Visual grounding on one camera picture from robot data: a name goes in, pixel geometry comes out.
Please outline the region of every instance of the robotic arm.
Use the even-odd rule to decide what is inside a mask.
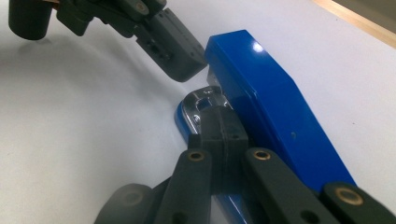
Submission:
[[[97,17],[136,42],[175,81],[189,80],[204,67],[204,48],[169,9],[166,0],[10,0],[9,27],[18,36],[43,38],[56,8],[57,19],[76,35],[84,35]]]

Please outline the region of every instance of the brass screw insert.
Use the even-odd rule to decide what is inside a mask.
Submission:
[[[362,205],[364,203],[363,198],[352,189],[337,188],[335,189],[335,195],[344,203],[352,205]]]
[[[256,150],[253,153],[253,156],[257,159],[257,160],[261,160],[261,161],[268,161],[269,159],[271,159],[271,154],[269,154],[268,152],[265,152],[263,150]]]

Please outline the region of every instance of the mounting hole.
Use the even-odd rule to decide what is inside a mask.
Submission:
[[[253,153],[253,155],[257,160],[261,161],[268,161],[269,159],[271,159],[271,154],[269,154],[268,152],[264,152],[263,150],[257,150]]]
[[[143,200],[143,194],[137,190],[127,191],[122,196],[122,204],[124,206],[135,206],[140,202],[142,202],[142,200]]]
[[[184,213],[174,213],[172,216],[172,224],[186,224],[187,216]]]
[[[344,203],[352,205],[362,205],[363,198],[352,189],[348,188],[337,188],[335,189],[335,195]]]
[[[319,217],[311,211],[303,211],[300,216],[306,223],[316,224],[320,222]]]
[[[199,152],[199,151],[193,151],[189,153],[189,160],[190,161],[201,161],[205,157],[204,153]]]

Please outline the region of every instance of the blue stapler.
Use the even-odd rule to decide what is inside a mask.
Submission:
[[[230,107],[256,147],[271,148],[310,189],[355,182],[292,78],[247,31],[210,37],[208,87],[179,104],[175,121],[186,142],[201,132],[200,112]],[[216,197],[232,223],[246,223],[240,195]]]

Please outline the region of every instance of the white table surface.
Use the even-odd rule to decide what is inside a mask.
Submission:
[[[205,46],[247,29],[299,86],[356,182],[396,213],[396,50],[309,0],[169,0]],[[0,3],[0,223],[93,223],[119,187],[154,187],[186,148],[177,83],[94,20],[83,37],[52,14],[21,39]],[[222,223],[214,218],[212,223]]]

